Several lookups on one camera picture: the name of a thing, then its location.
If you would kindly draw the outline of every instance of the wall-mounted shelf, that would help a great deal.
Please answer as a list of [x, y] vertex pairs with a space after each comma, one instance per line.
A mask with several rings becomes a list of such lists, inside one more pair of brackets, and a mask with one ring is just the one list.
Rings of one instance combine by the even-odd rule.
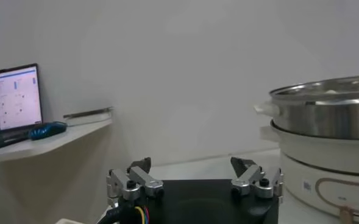
[[0, 149], [0, 162], [27, 158], [48, 153], [69, 142], [75, 141], [87, 134], [99, 130], [112, 123], [112, 120], [70, 127], [66, 132], [46, 139], [26, 140]]

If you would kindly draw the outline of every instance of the stainless steel pot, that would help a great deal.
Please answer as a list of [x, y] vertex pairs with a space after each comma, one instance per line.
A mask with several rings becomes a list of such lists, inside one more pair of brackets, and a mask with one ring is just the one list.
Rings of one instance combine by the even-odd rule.
[[271, 101], [255, 106], [276, 126], [292, 133], [359, 139], [359, 76], [275, 89]]

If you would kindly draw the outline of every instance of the black cable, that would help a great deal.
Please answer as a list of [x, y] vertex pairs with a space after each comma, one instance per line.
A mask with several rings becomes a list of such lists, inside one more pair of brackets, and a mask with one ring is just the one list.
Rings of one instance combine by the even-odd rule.
[[122, 220], [128, 219], [135, 213], [134, 205], [125, 203], [117, 208], [112, 208], [106, 211], [106, 215], [103, 216], [97, 224], [113, 224]]

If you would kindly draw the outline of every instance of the laptop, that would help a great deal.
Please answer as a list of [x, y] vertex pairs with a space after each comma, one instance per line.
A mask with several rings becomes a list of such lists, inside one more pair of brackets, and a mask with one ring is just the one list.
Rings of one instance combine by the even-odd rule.
[[0, 70], [0, 148], [26, 140], [42, 122], [38, 65]]

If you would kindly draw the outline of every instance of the computer mouse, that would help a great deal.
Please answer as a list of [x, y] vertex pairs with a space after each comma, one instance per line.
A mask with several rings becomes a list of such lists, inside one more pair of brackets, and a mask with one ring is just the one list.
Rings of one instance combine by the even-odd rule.
[[29, 138], [31, 140], [39, 140], [48, 138], [60, 133], [63, 133], [67, 129], [67, 124], [64, 122], [51, 122], [45, 123], [39, 127], [35, 127], [29, 131]]

